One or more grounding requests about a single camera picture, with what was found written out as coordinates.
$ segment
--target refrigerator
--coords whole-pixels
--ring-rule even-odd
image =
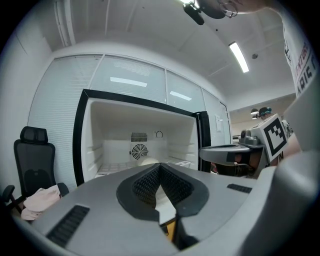
[[[152,100],[84,89],[72,141],[78,186],[135,167],[146,157],[210,172],[210,162],[199,157],[199,149],[211,145],[206,111],[192,113]],[[167,223],[175,208],[161,187],[156,199],[160,224]]]

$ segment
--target chair armrest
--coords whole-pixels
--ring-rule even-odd
[[[6,186],[4,191],[2,192],[2,198],[6,203],[8,203],[9,200],[11,199],[11,196],[12,196],[12,193],[14,192],[14,190],[15,190],[14,185],[8,185],[8,186]]]
[[[62,197],[64,197],[66,194],[69,193],[69,189],[66,186],[66,184],[61,182],[61,183],[58,183],[57,185],[58,185],[58,188],[59,188],[59,191],[60,191],[60,194]]]

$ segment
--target office chair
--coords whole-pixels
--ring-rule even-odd
[[[20,139],[14,142],[13,149],[23,198],[32,196],[40,188],[48,189],[54,185],[58,185],[62,197],[69,193],[64,183],[57,184],[55,181],[56,148],[48,143],[46,129],[25,126],[21,131]],[[14,189],[13,185],[7,186],[2,197],[5,202],[11,200],[17,208],[12,195]]]

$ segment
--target refrigerator fan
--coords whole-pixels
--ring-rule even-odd
[[[143,144],[136,144],[133,146],[131,150],[131,155],[135,159],[139,159],[141,157],[145,157],[148,154],[148,149],[145,145]]]

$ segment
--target fluorescent light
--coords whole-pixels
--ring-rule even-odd
[[[236,42],[233,42],[231,44],[229,44],[229,47],[231,49],[231,51],[233,52],[234,56],[236,57],[237,61],[239,62],[243,73],[246,73],[249,71],[248,65],[246,63],[245,57],[242,54],[238,44]]]
[[[189,98],[189,97],[187,97],[187,96],[185,96],[183,94],[177,93],[175,91],[171,91],[170,94],[173,95],[173,96],[177,96],[177,97],[179,97],[181,99],[187,100],[187,101],[191,101],[192,100],[192,98]]]
[[[180,0],[182,3],[184,4],[188,4],[190,2],[194,2],[193,0]],[[195,1],[194,6],[199,8],[199,4],[197,3],[197,1]]]
[[[139,81],[134,81],[134,80],[130,80],[130,79],[123,79],[123,78],[118,78],[118,77],[110,77],[110,81],[116,82],[116,83],[134,85],[134,86],[142,86],[142,87],[147,86],[146,82],[139,82]]]

